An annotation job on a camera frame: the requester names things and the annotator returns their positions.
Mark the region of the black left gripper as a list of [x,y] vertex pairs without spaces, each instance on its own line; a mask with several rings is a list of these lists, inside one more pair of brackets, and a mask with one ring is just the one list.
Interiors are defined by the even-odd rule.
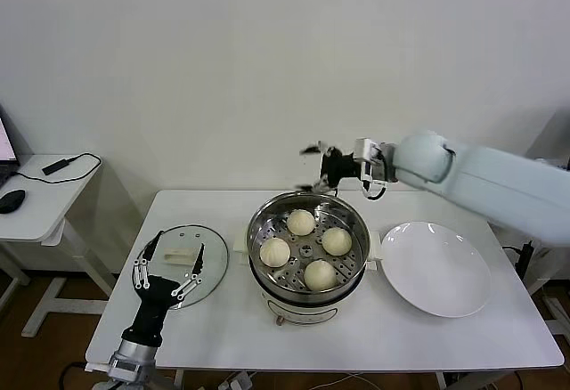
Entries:
[[185,299],[203,281],[200,274],[204,264],[205,244],[202,243],[193,267],[184,275],[181,284],[177,281],[149,274],[149,263],[159,244],[162,231],[148,241],[133,262],[132,282],[140,298],[133,324],[125,329],[125,341],[145,346],[161,346],[161,331],[168,310]]

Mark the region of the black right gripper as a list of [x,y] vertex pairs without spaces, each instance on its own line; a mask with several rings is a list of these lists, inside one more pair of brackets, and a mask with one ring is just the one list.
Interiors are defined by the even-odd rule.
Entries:
[[299,154],[323,155],[321,163],[321,178],[314,183],[298,184],[296,191],[329,192],[337,189],[344,178],[356,177],[356,161],[353,154],[344,155],[341,150],[334,149],[324,141],[318,141],[303,148]]

